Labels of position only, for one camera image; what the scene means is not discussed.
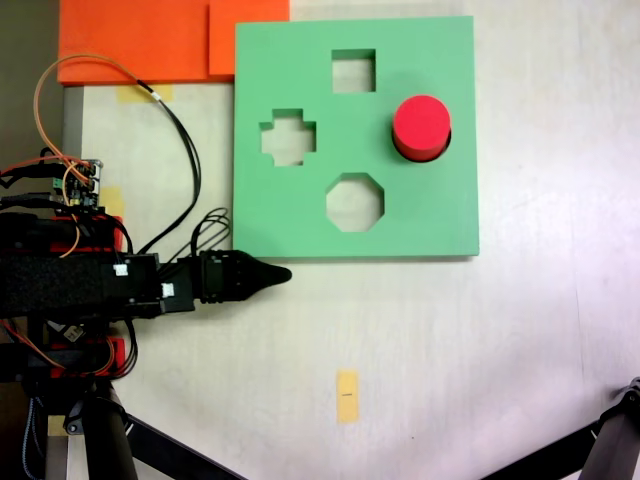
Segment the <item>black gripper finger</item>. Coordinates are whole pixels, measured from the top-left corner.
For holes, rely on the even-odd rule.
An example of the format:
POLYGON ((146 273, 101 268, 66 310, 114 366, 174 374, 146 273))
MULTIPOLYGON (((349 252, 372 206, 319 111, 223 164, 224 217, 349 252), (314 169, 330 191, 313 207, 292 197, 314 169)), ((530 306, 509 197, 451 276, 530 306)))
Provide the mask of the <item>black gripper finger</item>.
POLYGON ((244 270, 250 277, 291 277, 292 272, 282 266, 273 265, 258 260, 249 254, 244 254, 244 270))
POLYGON ((249 299, 264 289, 287 283, 291 279, 291 274, 267 274, 251 277, 244 282, 244 299, 249 299))

